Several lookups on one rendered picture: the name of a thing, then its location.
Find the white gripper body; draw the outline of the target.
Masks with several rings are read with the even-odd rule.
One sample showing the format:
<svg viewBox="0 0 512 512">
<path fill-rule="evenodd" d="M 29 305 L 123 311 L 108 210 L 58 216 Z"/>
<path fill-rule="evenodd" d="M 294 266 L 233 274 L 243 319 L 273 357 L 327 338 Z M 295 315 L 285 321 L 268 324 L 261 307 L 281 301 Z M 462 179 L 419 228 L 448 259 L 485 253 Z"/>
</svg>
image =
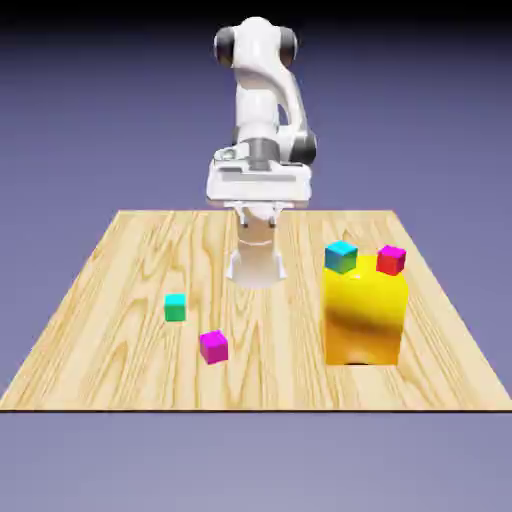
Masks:
<svg viewBox="0 0 512 512">
<path fill-rule="evenodd" d="M 312 171 L 305 165 L 270 161 L 270 169 L 249 169 L 247 160 L 212 160 L 206 197 L 213 204 L 278 203 L 307 205 L 312 195 Z"/>
</svg>

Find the small blue cube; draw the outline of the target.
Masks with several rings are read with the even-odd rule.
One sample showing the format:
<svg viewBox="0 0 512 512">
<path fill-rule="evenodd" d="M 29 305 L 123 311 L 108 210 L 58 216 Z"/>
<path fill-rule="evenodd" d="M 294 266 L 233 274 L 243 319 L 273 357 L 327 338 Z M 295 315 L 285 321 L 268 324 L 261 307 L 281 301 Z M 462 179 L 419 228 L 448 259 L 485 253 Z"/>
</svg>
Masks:
<svg viewBox="0 0 512 512">
<path fill-rule="evenodd" d="M 356 267 L 358 248 L 338 240 L 325 247 L 324 267 L 338 274 L 345 274 Z"/>
</svg>

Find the small green cube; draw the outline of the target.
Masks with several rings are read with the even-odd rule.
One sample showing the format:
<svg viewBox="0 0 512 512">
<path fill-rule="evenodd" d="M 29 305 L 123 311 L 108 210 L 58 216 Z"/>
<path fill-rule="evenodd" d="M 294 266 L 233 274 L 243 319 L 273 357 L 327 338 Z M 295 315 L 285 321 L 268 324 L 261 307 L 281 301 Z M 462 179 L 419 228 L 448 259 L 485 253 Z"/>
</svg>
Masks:
<svg viewBox="0 0 512 512">
<path fill-rule="evenodd" d="M 183 293 L 165 295 L 164 316 L 166 322 L 182 322 L 186 319 L 186 296 Z"/>
</svg>

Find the small red cube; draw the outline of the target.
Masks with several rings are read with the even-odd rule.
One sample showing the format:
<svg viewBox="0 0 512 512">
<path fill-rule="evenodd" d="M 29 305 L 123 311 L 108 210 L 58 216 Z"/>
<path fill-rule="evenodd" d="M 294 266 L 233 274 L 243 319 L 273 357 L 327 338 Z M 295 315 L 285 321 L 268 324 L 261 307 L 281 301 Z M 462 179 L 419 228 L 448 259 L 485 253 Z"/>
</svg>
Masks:
<svg viewBox="0 0 512 512">
<path fill-rule="evenodd" d="M 377 251 L 376 270 L 389 276 L 397 276 L 405 267 L 406 255 L 407 251 L 403 248 L 385 245 Z"/>
</svg>

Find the small magenta cube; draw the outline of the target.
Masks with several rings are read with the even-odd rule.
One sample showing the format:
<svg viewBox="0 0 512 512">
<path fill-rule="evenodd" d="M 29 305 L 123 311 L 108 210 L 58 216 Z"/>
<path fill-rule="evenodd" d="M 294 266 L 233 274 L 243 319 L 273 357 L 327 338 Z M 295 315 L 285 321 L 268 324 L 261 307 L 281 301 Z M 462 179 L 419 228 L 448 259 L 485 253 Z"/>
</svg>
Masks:
<svg viewBox="0 0 512 512">
<path fill-rule="evenodd" d="M 228 341 L 221 330 L 200 335 L 200 353 L 208 365 L 226 361 L 229 357 Z"/>
</svg>

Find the large yellow box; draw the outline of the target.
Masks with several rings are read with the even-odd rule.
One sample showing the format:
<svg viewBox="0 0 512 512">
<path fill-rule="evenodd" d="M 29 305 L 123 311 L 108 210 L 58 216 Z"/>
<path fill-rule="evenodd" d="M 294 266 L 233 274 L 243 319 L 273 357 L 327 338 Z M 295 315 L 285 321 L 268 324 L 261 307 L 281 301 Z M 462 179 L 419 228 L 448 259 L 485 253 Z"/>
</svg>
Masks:
<svg viewBox="0 0 512 512">
<path fill-rule="evenodd" d="M 401 350 L 408 285 L 402 273 L 377 270 L 362 255 L 345 274 L 322 274 L 322 336 L 329 365 L 396 365 Z"/>
</svg>

